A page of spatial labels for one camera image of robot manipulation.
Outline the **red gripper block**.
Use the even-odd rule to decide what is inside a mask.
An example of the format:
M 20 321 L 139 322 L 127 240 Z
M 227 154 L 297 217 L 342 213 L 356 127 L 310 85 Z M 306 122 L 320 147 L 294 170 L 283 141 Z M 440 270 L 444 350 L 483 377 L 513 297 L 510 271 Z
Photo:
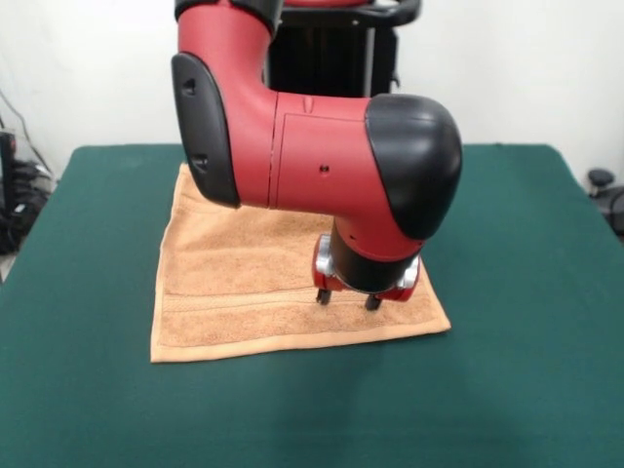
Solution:
M 365 294 L 367 296 L 365 302 L 366 309 L 368 311 L 377 311 L 382 301 L 407 302 L 412 297 L 419 281 L 419 269 L 409 268 L 404 277 L 401 278 L 395 286 L 388 291 L 378 293 L 354 289 L 347 286 L 336 275 L 328 276 L 319 272 L 314 272 L 313 281 L 315 287 L 318 289 L 316 302 L 322 306 L 326 306 L 330 303 L 332 292 L 350 291 Z

